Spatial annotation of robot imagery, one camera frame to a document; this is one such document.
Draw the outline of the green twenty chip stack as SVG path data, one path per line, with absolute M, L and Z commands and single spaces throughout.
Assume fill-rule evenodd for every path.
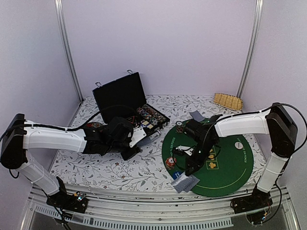
M 183 130 L 184 130 L 184 124 L 183 124 L 183 122 L 177 121 L 177 122 L 176 122 L 176 131 L 177 131 L 178 133 L 182 133 Z

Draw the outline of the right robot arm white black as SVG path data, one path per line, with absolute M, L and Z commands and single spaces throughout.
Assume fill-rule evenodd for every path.
M 286 163 L 295 153 L 298 127 L 287 112 L 293 108 L 286 103 L 273 103 L 265 109 L 234 115 L 213 115 L 206 122 L 188 121 L 184 133 L 196 142 L 186 160 L 186 175 L 197 172 L 209 157 L 209 151 L 220 139 L 238 135 L 267 135 L 271 142 L 271 155 L 255 189 L 248 199 L 252 209 L 258 209 L 266 200 Z

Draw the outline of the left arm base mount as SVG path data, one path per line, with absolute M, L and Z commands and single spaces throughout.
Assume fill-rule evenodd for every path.
M 78 213 L 85 213 L 88 205 L 86 193 L 77 191 L 69 195 L 66 191 L 64 182 L 56 177 L 59 183 L 59 191 L 54 195 L 47 195 L 46 204 L 49 206 L 60 208 L 61 210 L 68 210 Z

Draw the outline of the dealt playing card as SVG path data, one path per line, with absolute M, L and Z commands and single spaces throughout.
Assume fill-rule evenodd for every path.
M 181 193 L 191 182 L 192 178 L 183 173 L 177 179 L 172 181 L 171 185 L 178 193 Z
M 201 122 L 201 121 L 204 120 L 204 117 L 201 115 L 201 113 L 200 113 L 198 110 L 193 111 L 193 112 L 190 112 L 189 114 L 191 115 L 191 117 L 192 117 L 194 120 L 196 120 L 196 121 L 198 121 L 198 122 Z
M 189 183 L 188 185 L 184 188 L 184 191 L 187 193 L 191 191 L 198 183 L 200 182 L 200 179 L 195 177 L 194 175 L 189 176 Z

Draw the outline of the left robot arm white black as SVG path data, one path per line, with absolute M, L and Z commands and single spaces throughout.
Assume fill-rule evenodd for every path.
M 134 127 L 122 117 L 115 117 L 107 125 L 58 127 L 38 124 L 17 114 L 1 136 L 0 162 L 9 170 L 23 174 L 39 186 L 61 208 L 71 204 L 63 182 L 51 175 L 32 156 L 32 149 L 68 150 L 83 154 L 104 155 L 112 149 L 128 156 L 138 153 L 137 143 L 146 137 L 141 126 Z

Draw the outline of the white dealer button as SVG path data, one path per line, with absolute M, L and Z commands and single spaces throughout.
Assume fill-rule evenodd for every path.
M 243 144 L 242 144 L 241 142 L 238 141 L 238 142 L 235 143 L 235 147 L 236 147 L 238 150 L 241 150 L 241 149 L 243 149 L 244 146 L 243 146 Z

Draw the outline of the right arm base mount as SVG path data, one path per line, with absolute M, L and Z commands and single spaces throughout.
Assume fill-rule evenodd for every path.
M 235 214 L 253 211 L 246 218 L 250 224 L 260 225 L 266 220 L 272 204 L 270 192 L 265 193 L 254 188 L 252 194 L 232 199 L 230 207 Z

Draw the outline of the black poker chip case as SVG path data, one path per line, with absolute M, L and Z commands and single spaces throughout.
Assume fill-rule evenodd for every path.
M 114 117 L 123 117 L 132 121 L 145 120 L 138 112 L 137 108 L 145 104 L 146 101 L 142 81 L 138 72 L 128 70 L 129 75 L 113 80 L 104 85 L 96 83 L 93 89 L 93 96 L 100 111 L 104 123 L 108 124 Z M 148 136 L 154 134 L 157 130 L 164 128 L 170 122 L 162 112 L 158 111 L 166 119 L 166 123 L 158 123 L 151 130 L 145 128 Z

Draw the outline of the blue playing card deck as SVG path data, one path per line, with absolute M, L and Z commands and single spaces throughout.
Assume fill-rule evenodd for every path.
M 142 140 L 139 142 L 139 145 L 140 145 L 140 146 L 143 146 L 143 145 L 147 145 L 147 144 L 149 144 L 149 143 L 151 143 L 151 142 L 152 142 L 152 139 L 151 139 L 150 137 L 146 137 L 146 138 L 142 139 Z

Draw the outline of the red poker chip stack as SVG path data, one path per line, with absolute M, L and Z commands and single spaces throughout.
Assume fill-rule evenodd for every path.
M 175 166 L 176 166 L 176 162 L 177 162 L 177 160 L 176 160 L 176 158 L 174 158 L 173 156 L 168 157 L 168 158 L 166 159 L 166 161 L 165 161 L 165 167 L 166 167 L 166 169 L 167 169 L 167 170 L 172 170 L 172 169 L 174 169 Z

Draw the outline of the blue small blind button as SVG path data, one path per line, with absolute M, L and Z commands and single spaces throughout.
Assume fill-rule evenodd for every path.
M 181 175 L 182 173 L 183 173 L 183 172 L 175 171 L 175 172 L 172 174 L 172 178 L 175 180 L 175 179 L 179 178 L 180 175 Z

